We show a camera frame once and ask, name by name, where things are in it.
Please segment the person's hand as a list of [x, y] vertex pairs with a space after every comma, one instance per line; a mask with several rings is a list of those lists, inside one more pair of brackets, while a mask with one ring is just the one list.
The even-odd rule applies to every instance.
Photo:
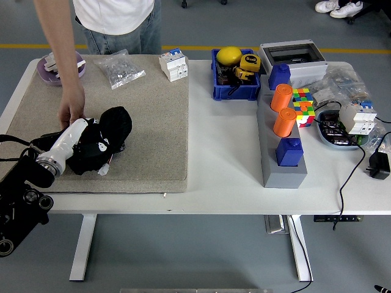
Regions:
[[69, 127], [79, 118], [85, 118], [85, 92], [81, 85], [63, 87], [62, 99], [58, 110], [61, 129]]

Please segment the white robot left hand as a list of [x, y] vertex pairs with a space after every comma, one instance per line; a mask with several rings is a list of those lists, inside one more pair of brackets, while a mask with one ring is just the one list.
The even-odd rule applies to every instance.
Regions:
[[56, 140], [49, 150], [49, 156], [56, 162], [65, 162], [73, 155], [73, 146], [78, 143], [88, 121], [79, 118], [73, 122]]

